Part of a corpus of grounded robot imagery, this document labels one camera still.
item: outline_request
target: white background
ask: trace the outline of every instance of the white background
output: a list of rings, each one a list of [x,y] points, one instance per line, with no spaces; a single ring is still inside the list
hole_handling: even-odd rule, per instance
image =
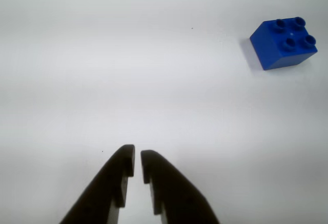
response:
[[[160,223],[146,149],[223,224],[328,223],[327,1],[0,0],[0,222],[60,222],[134,144],[119,224]],[[250,35],[294,16],[318,53],[263,71]]]

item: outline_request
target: blue lego duplo brick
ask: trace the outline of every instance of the blue lego duplo brick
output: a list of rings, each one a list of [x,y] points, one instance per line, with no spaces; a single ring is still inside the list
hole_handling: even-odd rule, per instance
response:
[[[251,42],[264,70],[300,64],[318,51],[300,17],[263,22]]]

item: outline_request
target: white table surface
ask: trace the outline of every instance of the white table surface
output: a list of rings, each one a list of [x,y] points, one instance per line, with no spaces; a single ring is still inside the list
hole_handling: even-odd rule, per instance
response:
[[[160,223],[140,151],[223,224],[328,223],[328,0],[0,0],[0,223],[58,223],[136,146],[119,224]],[[318,53],[263,71],[262,21],[302,16]]]

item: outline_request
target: lego brick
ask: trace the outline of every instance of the lego brick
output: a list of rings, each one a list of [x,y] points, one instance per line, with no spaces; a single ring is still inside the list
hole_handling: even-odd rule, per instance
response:
[[[251,42],[264,70],[300,64],[318,51],[300,17],[263,22]]]

